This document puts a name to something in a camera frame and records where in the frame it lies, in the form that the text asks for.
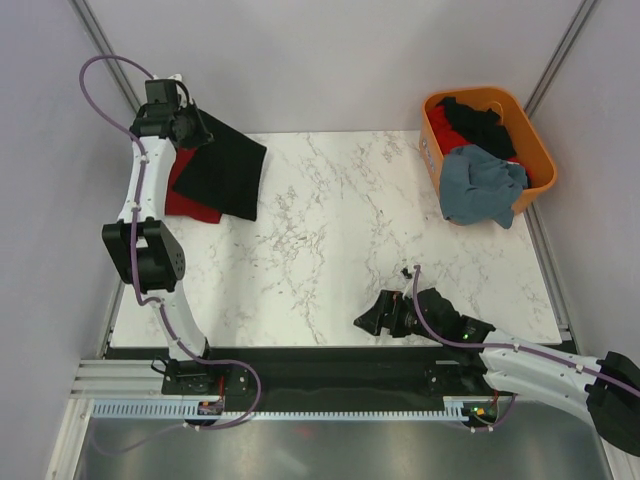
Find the orange plastic tub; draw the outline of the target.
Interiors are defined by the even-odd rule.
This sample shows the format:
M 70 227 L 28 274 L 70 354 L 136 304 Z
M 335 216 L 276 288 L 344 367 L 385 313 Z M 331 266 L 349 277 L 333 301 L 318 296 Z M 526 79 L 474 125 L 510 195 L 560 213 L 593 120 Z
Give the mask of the orange plastic tub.
M 521 161 L 531 182 L 531 188 L 524 190 L 512 206 L 515 215 L 523 213 L 539 195 L 555 184 L 556 164 L 519 100 L 503 88 L 468 87 L 433 93 L 424 100 L 421 108 L 423 123 L 420 131 L 419 152 L 437 196 L 440 196 L 439 183 L 444 154 L 437 142 L 427 112 L 445 97 L 454 97 L 458 102 L 476 110 L 493 109 L 500 116 L 500 123 L 506 127 L 514 144 L 516 157 Z

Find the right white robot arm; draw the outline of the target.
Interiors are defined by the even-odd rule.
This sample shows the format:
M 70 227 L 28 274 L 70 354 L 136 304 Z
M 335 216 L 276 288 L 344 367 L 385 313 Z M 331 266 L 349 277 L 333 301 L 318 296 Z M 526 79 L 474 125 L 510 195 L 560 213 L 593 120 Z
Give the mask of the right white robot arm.
M 461 364 L 457 377 L 465 391 L 490 387 L 528 397 L 574 415 L 625 453 L 639 454 L 639 368 L 623 354 L 597 358 L 534 345 L 459 313 L 434 288 L 411 295 L 383 290 L 353 323 L 372 336 L 388 330 L 394 338 L 434 340 Z

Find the grey-blue t-shirt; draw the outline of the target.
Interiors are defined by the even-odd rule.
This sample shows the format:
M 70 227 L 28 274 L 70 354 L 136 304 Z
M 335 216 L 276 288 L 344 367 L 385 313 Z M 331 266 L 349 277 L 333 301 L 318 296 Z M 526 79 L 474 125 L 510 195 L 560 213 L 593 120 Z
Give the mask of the grey-blue t-shirt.
M 444 157 L 439 203 L 444 219 L 460 226 L 492 220 L 509 229 L 513 205 L 529 186 L 524 167 L 477 145 L 454 148 Z

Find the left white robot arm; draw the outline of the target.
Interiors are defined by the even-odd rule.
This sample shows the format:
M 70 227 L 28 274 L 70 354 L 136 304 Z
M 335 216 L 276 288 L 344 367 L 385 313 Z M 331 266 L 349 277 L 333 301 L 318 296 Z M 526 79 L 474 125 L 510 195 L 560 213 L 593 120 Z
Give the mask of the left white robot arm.
M 104 225 L 101 236 L 121 280 L 161 325 L 168 356 L 155 358 L 152 368 L 163 377 L 163 394 L 213 395 L 220 371 L 206 360 L 209 343 L 182 283 L 186 256 L 164 222 L 178 148 L 201 146 L 213 137 L 179 79 L 153 78 L 145 92 L 146 102 L 127 131 L 133 153 L 127 196 L 117 221 Z

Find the black t-shirt blue logo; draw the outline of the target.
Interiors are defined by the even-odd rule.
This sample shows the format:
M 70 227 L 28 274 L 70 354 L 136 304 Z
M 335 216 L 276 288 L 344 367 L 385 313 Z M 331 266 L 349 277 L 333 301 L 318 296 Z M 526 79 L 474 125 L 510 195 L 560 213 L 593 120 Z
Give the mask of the black t-shirt blue logo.
M 194 149 L 174 191 L 222 216 L 256 220 L 267 147 L 206 112 L 201 115 L 214 141 Z

